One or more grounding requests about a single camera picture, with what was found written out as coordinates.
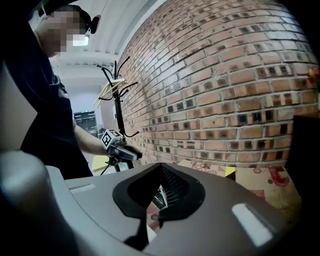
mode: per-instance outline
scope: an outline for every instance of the man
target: man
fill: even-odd
[[[37,116],[21,150],[59,168],[64,179],[92,176],[82,151],[105,155],[105,146],[73,121],[70,100],[48,58],[66,50],[67,40],[85,34],[91,18],[77,5],[48,15],[33,32],[27,21],[8,32],[4,60]]]

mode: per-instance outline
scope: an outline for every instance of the ceiling light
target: ceiling light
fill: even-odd
[[[73,46],[87,46],[89,43],[89,35],[83,35],[83,34],[74,34],[72,45]]]

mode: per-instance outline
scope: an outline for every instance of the white ceiling beam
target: white ceiling beam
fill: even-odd
[[[119,61],[119,55],[95,52],[95,51],[76,51],[76,52],[61,52],[57,57],[58,60],[66,60],[68,62],[95,61],[95,62],[111,62]]]

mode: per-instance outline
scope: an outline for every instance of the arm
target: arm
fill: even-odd
[[[79,127],[75,121],[73,121],[73,130],[81,151],[92,155],[107,154],[103,142]]]

